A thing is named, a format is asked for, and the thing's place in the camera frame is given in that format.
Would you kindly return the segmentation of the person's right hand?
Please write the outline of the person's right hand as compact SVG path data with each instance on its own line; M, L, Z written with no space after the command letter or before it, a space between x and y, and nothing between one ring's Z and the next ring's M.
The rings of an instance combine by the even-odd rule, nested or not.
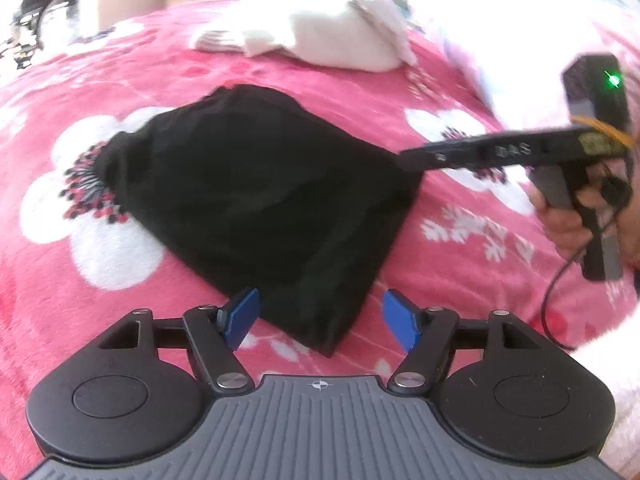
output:
M602 167L590 169L590 183L577 193L578 200L587 208L605 206L600 195ZM620 258L627 266L639 269L639 176L631 178L632 196L627 207L616 217ZM536 216L542 224L544 235L554 245L556 251L568 259L578 248L591 238L591 232L582 224L582 218L573 209L556 209L548 205L542 193L533 185L527 190L529 201L534 206Z

